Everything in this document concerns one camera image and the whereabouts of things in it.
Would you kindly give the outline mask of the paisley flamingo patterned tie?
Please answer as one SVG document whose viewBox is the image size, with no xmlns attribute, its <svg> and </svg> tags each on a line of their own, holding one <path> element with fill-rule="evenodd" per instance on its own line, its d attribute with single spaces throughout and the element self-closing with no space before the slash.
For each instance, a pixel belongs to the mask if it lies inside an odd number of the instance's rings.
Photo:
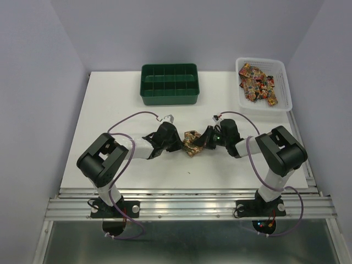
<svg viewBox="0 0 352 264">
<path fill-rule="evenodd" d="M 184 140 L 183 140 L 183 150 L 190 156 L 194 157 L 196 154 L 199 154 L 203 147 L 196 146 L 194 141 L 197 140 L 201 134 L 196 130 L 186 131 L 184 133 Z"/>
</svg>

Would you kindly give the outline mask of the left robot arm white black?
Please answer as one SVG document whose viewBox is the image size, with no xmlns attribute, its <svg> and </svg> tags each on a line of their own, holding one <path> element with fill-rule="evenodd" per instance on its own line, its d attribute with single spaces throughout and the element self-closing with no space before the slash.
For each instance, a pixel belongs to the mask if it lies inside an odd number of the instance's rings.
<svg viewBox="0 0 352 264">
<path fill-rule="evenodd" d="M 123 162 L 129 164 L 132 159 L 151 160 L 163 151 L 174 152 L 183 147 L 176 127 L 170 122 L 163 122 L 156 132 L 137 139 L 123 133 L 116 135 L 125 137 L 126 143 L 120 144 L 113 135 L 103 133 L 76 162 L 104 202 L 103 210 L 111 217 L 122 212 L 122 195 L 115 182 L 125 171 L 125 168 L 119 169 Z"/>
</svg>

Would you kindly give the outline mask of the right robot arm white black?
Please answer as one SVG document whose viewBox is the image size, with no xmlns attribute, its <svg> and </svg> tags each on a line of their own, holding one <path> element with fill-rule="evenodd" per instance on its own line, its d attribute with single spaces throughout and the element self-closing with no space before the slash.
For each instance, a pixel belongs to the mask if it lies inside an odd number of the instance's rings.
<svg viewBox="0 0 352 264">
<path fill-rule="evenodd" d="M 306 150 L 283 126 L 244 139 L 234 120 L 221 119 L 216 125 L 208 126 L 193 144 L 206 149 L 222 146 L 234 158 L 249 158 L 261 186 L 254 199 L 236 203 L 238 217 L 265 215 L 270 211 L 284 213 L 283 209 L 279 209 L 279 206 L 283 206 L 281 194 L 289 177 L 307 160 Z M 265 179 L 260 177 L 254 166 L 252 156 L 255 154 L 261 154 L 268 165 Z"/>
</svg>

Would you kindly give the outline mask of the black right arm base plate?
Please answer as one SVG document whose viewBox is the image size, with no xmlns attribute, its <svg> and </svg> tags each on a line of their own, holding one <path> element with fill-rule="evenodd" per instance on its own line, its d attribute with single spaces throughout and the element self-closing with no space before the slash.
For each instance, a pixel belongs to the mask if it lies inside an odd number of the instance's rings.
<svg viewBox="0 0 352 264">
<path fill-rule="evenodd" d="M 264 219 L 271 217 L 286 216 L 283 201 L 264 202 L 260 200 L 238 200 L 236 202 L 234 217 L 235 218 L 256 218 Z"/>
</svg>

